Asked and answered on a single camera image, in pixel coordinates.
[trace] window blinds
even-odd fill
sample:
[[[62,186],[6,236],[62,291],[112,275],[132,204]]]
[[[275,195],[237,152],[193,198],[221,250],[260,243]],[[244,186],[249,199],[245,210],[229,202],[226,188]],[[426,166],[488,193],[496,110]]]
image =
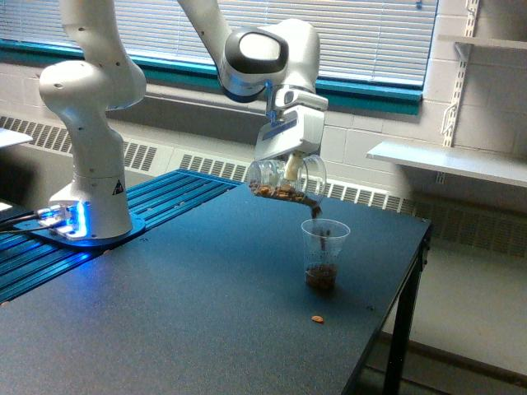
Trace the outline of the window blinds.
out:
[[[233,28],[288,18],[321,38],[320,75],[421,86],[438,0],[219,0]],[[131,54],[212,64],[175,0],[115,0],[119,33]],[[74,46],[63,33],[58,0],[0,0],[0,37]]]

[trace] wall shelf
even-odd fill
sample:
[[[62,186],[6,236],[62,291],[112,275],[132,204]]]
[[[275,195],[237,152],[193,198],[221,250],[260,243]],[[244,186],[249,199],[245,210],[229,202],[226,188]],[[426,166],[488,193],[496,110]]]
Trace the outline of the wall shelf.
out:
[[[476,45],[484,48],[527,50],[527,42],[513,41],[510,39],[484,39],[479,37],[465,37],[462,35],[438,35],[439,41],[455,43],[455,48],[461,59],[466,62],[469,58],[469,49]]]
[[[382,142],[366,157],[527,188],[527,159],[514,156],[419,142]]]
[[[5,146],[15,146],[16,144],[22,144],[32,140],[33,139],[27,134],[0,128],[0,148],[4,148]]]

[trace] glass jar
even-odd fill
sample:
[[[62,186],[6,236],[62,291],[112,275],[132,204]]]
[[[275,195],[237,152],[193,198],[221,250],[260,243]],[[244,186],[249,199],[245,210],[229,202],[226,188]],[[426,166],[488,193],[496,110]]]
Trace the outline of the glass jar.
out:
[[[286,177],[286,161],[256,160],[247,170],[251,192],[263,198],[274,198],[318,206],[324,198],[326,168],[317,155],[302,158],[296,177]]]

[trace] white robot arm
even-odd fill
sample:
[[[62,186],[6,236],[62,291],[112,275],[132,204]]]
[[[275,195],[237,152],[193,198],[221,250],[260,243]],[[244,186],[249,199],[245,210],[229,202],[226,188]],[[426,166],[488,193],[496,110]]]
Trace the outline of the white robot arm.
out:
[[[146,80],[120,41],[114,0],[60,0],[60,11],[66,33],[86,60],[55,64],[40,77],[43,101],[64,121],[72,140],[72,183],[52,196],[50,204],[75,212],[56,231],[71,240],[111,239],[128,233],[132,222],[123,139],[109,127],[105,111],[140,101]]]
[[[255,159],[289,155],[286,177],[296,179],[302,158],[320,149],[328,101],[315,94],[319,36],[304,21],[231,30],[217,0],[179,0],[211,54],[225,94],[239,102],[268,90],[270,123],[260,129]]]

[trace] warning label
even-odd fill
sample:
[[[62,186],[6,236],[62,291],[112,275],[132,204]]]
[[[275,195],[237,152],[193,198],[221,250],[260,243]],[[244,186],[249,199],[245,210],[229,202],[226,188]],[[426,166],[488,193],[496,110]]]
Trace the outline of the warning label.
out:
[[[117,185],[115,185],[114,193],[112,193],[112,195],[119,195],[120,193],[123,193],[123,192],[124,192],[124,187],[121,184],[121,180],[118,179],[117,180]]]

